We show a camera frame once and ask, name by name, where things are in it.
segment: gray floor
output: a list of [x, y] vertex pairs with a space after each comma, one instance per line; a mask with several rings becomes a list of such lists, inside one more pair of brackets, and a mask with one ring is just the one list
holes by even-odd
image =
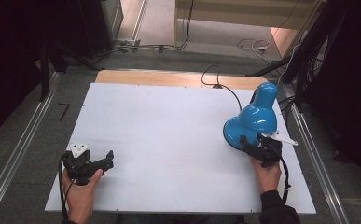
[[[202, 72], [212, 64], [218, 64], [223, 74], [239, 76], [266, 66], [259, 59], [181, 51], [165, 51], [158, 54], [156, 51], [147, 49], [140, 49], [136, 53], [114, 52], [105, 57], [98, 65], [107, 69]], [[84, 66], [72, 66], [66, 74], [61, 74], [58, 89], [47, 113], [2, 202], [0, 202], [0, 223], [61, 222], [61, 214], [45, 212], [44, 207], [56, 175], [58, 159], [67, 146], [88, 87], [96, 75], [96, 71], [91, 71]], [[36, 88], [0, 129], [0, 172], [35, 111], [38, 98], [39, 88]], [[62, 115], [63, 107], [57, 105], [58, 103], [71, 105], [62, 121], [59, 121], [59, 118]], [[334, 148], [328, 138], [325, 124], [313, 115], [307, 105], [303, 108], [314, 140], [338, 194], [344, 201], [343, 205], [351, 223], [361, 223], [361, 169], [351, 163], [332, 160]], [[302, 142], [292, 116], [289, 116], [288, 119], [288, 130], [294, 139]], [[301, 145], [297, 147], [296, 152], [317, 210], [316, 215], [300, 215], [302, 223], [334, 223], [306, 149]], [[149, 218], [152, 217], [125, 215], [123, 223], [142, 223], [138, 221], [146, 221]], [[116, 214], [98, 212], [94, 214], [92, 223], [115, 223], [115, 219]], [[258, 223], [257, 214], [247, 215], [246, 219], [249, 223]]]

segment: black cable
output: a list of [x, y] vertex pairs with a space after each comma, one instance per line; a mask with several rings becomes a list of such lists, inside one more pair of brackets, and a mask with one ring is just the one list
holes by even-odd
[[[213, 68], [213, 67], [216, 67], [216, 68], [218, 69], [218, 71], [217, 71], [217, 83], [216, 83], [216, 84], [210, 84], [210, 83], [204, 82], [204, 81], [203, 81], [204, 75], [205, 75], [211, 68]], [[233, 92], [230, 88], [228, 88], [228, 87], [225, 86], [225, 85], [220, 84], [220, 82], [218, 81], [218, 76], [219, 76], [219, 75], [220, 75], [220, 67], [219, 67], [218, 65], [215, 65], [215, 64], [214, 64], [214, 65], [211, 65], [210, 67], [208, 67], [208, 68], [203, 72], [202, 77], [201, 77], [201, 83], [204, 84], [204, 85], [206, 85], [206, 86], [218, 86], [218, 87], [220, 87], [220, 88], [222, 88], [222, 87], [226, 88], [228, 91], [230, 91], [230, 92], [235, 96], [236, 100], [238, 101], [239, 110], [242, 111], [242, 105], [241, 105], [241, 102], [239, 101], [238, 96], [237, 96], [237, 95], [235, 94], [235, 92]]]
[[285, 190], [283, 192], [283, 202], [286, 203], [287, 202], [287, 194], [288, 194], [288, 191], [290, 190], [291, 188], [291, 185], [288, 184], [288, 178], [290, 176], [290, 174], [288, 173], [288, 168], [287, 168], [287, 164], [285, 163], [285, 160], [283, 159], [282, 156], [280, 156], [280, 160], [283, 164], [283, 169], [285, 170]]
[[292, 100], [292, 99], [294, 99], [294, 97], [296, 97], [296, 96], [295, 96], [295, 95], [289, 96], [289, 97], [284, 98], [283, 100], [279, 101], [278, 103], [281, 104], [282, 102], [284, 102], [284, 101], [286, 101], [286, 100]]
[[180, 47], [173, 48], [172, 45], [139, 45], [139, 46], [126, 46], [126, 47], [118, 47], [116, 49], [112, 49], [111, 51], [118, 51], [122, 49], [139, 49], [139, 48], [148, 48], [148, 49], [167, 49], [167, 50], [182, 50], [186, 47], [189, 41], [189, 27], [191, 24], [192, 11], [194, 8], [195, 0], [192, 0], [191, 7], [189, 9], [188, 18], [187, 18], [187, 35], [186, 40], [182, 43]]
[[283, 165], [283, 169], [285, 170], [285, 189], [283, 192], [282, 200], [284, 203], [286, 203], [287, 202], [287, 194], [291, 188], [291, 185], [288, 184], [288, 178], [290, 177], [290, 173], [288, 173], [287, 164], [285, 163], [285, 159], [283, 159], [281, 153], [279, 153], [276, 150], [276, 148], [274, 148], [271, 144], [267, 144], [267, 146], [270, 147], [276, 153], [276, 155], [280, 158], [280, 161], [282, 162], [282, 165]]
[[62, 216], [64, 219], [68, 219], [69, 216], [67, 215], [66, 210], [66, 200], [63, 197], [63, 182], [62, 182], [62, 163], [64, 160], [66, 153], [61, 155], [61, 158], [59, 159], [59, 166], [58, 166], [58, 182], [59, 182], [59, 192], [61, 194], [61, 204], [62, 204]]

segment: white table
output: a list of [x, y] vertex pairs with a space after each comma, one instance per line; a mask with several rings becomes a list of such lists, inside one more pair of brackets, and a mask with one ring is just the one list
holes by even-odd
[[[234, 90], [243, 106], [253, 91]], [[277, 102], [278, 130], [288, 134]], [[114, 151], [94, 210], [137, 213], [244, 214], [260, 211], [254, 170], [227, 144], [224, 123], [239, 113], [227, 90], [91, 84], [70, 143], [90, 144], [91, 160]], [[315, 213], [294, 148], [284, 144], [290, 171], [287, 204]], [[279, 192], [283, 192], [282, 175]], [[60, 211], [56, 179], [46, 211]]]

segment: hand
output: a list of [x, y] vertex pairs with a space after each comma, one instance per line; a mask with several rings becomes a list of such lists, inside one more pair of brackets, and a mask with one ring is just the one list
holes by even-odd
[[67, 204], [69, 205], [70, 221], [77, 224], [86, 224], [90, 222], [95, 187], [101, 179], [103, 172], [104, 171], [101, 169], [97, 170], [87, 185], [79, 186], [77, 184], [73, 184], [72, 187], [70, 187], [72, 180], [69, 178], [67, 170], [63, 170], [63, 192], [66, 193], [70, 187], [66, 199]]
[[260, 161], [254, 159], [253, 157], [249, 157], [249, 159], [255, 168], [256, 179], [261, 194], [270, 190], [277, 190], [280, 175], [282, 173], [279, 163], [276, 162], [270, 167], [262, 168]]

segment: blue lamp shade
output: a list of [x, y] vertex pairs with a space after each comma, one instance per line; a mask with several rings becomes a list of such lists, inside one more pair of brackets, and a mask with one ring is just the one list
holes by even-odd
[[224, 137], [236, 149], [243, 150], [240, 136], [244, 135], [247, 142], [258, 145], [258, 133], [274, 133], [277, 130], [277, 119], [272, 106], [278, 90], [272, 83], [265, 82], [258, 86], [254, 101], [245, 107], [234, 118], [224, 125]]

